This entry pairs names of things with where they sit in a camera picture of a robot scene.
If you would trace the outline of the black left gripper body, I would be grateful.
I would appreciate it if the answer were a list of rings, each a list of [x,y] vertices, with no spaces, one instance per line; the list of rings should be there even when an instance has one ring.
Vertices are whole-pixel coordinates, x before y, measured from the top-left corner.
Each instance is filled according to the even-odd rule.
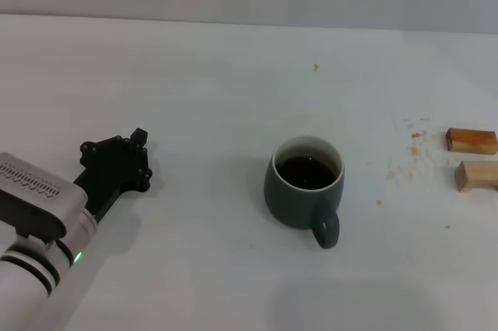
[[[74,181],[87,195],[86,209],[101,221],[130,182],[131,173],[123,169],[89,167]]]

